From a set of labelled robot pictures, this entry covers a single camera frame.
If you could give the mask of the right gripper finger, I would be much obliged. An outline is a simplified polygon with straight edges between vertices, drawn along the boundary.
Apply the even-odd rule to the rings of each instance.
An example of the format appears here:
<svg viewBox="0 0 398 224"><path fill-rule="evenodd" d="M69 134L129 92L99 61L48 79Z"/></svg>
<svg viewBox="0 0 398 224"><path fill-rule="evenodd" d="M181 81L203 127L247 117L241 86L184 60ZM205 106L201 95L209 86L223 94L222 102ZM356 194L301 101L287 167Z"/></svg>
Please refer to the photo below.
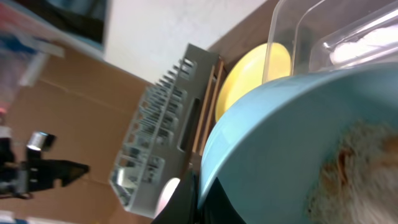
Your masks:
<svg viewBox="0 0 398 224"><path fill-rule="evenodd" d="M194 224L197 213L198 176L188 170L177 185L165 208L152 224Z"/></svg>

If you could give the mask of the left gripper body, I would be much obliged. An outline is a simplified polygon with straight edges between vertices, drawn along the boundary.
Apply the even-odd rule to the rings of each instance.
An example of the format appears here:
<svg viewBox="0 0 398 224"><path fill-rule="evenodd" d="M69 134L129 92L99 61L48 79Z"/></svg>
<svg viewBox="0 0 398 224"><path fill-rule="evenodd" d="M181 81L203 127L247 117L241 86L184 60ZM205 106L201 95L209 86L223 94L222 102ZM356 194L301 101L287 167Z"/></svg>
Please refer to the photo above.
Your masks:
<svg viewBox="0 0 398 224"><path fill-rule="evenodd" d="M26 161L18 163L12 151L11 128L1 126L1 199L30 198L27 161L40 158L40 132L34 132L26 144Z"/></svg>

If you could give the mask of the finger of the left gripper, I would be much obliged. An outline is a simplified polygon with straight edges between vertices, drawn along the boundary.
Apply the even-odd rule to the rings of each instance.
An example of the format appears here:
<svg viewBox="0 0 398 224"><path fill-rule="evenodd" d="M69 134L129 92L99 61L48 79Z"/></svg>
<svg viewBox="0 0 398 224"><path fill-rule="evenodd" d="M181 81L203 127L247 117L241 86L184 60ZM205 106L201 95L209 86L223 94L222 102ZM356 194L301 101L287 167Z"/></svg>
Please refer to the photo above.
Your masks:
<svg viewBox="0 0 398 224"><path fill-rule="evenodd" d="M66 187L89 173L90 167L73 161L40 159L29 162L29 187L54 187L61 180Z"/></svg>

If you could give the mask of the white pink bowl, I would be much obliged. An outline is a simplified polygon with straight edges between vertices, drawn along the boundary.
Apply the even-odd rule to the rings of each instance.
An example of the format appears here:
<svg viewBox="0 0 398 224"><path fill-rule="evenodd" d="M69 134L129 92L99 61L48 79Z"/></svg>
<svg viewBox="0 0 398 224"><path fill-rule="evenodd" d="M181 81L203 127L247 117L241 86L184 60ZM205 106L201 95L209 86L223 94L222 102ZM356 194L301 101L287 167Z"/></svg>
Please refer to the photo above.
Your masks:
<svg viewBox="0 0 398 224"><path fill-rule="evenodd" d="M160 195L159 199L157 201L157 206L155 210L155 218L161 213L161 211L166 207L168 204L169 200L171 199L172 195L175 192L175 189L177 188L178 184L180 183L179 178L171 178L170 180L167 181L167 183L164 185Z"/></svg>

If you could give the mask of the light blue bowl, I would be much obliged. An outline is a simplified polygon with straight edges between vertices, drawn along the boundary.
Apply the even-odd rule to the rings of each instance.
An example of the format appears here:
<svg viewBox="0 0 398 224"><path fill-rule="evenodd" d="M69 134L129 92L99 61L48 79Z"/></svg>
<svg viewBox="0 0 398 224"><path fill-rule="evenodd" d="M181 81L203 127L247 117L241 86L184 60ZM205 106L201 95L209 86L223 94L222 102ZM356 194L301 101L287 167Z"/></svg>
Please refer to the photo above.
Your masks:
<svg viewBox="0 0 398 224"><path fill-rule="evenodd" d="M397 126L397 64L265 83L220 118L201 161L198 204L214 181L246 223L307 223L304 201L342 132L363 119Z"/></svg>

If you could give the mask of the wooden chopstick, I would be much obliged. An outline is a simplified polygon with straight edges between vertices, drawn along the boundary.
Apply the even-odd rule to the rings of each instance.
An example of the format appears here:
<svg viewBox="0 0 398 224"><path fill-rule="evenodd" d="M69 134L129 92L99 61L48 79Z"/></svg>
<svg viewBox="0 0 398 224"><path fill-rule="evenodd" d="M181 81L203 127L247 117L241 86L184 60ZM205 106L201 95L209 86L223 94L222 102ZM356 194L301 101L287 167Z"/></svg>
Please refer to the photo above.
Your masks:
<svg viewBox="0 0 398 224"><path fill-rule="evenodd" d="M211 73L205 99L203 100L204 111L201 114L201 141L198 143L198 152L201 156L204 155L206 141L215 125L216 102L224 80L224 60L219 58L217 66L214 67Z"/></svg>

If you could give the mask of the yellow plate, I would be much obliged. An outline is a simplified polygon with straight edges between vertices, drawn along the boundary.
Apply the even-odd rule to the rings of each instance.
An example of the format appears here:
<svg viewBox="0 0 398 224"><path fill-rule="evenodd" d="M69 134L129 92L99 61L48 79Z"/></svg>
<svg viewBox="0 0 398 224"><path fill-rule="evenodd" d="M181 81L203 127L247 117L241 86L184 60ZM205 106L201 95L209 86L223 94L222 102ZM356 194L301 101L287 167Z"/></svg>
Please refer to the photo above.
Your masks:
<svg viewBox="0 0 398 224"><path fill-rule="evenodd" d="M222 115L242 96L263 84L267 44L249 51L230 71L220 90L215 107L215 119ZM290 75L290 54L278 43L272 44L267 81Z"/></svg>

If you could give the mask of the rice and nut waste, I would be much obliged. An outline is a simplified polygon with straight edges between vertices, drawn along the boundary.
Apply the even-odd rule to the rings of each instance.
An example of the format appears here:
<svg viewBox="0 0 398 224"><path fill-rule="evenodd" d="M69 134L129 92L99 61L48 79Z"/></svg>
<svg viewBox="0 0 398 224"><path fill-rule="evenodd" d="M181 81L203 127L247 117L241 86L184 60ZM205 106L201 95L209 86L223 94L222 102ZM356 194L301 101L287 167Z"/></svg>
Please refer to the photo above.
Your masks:
<svg viewBox="0 0 398 224"><path fill-rule="evenodd" d="M307 195L314 223L397 223L397 130L357 122L340 138Z"/></svg>

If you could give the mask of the white paper napkin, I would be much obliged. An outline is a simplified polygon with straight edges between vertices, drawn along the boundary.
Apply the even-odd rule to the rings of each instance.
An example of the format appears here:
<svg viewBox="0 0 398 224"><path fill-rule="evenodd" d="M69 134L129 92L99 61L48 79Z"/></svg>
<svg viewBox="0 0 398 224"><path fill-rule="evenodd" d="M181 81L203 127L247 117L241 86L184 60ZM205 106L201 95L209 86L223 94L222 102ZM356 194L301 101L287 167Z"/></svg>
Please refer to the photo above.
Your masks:
<svg viewBox="0 0 398 224"><path fill-rule="evenodd" d="M397 25L376 29L354 42L338 44L330 54L333 65L397 44Z"/></svg>

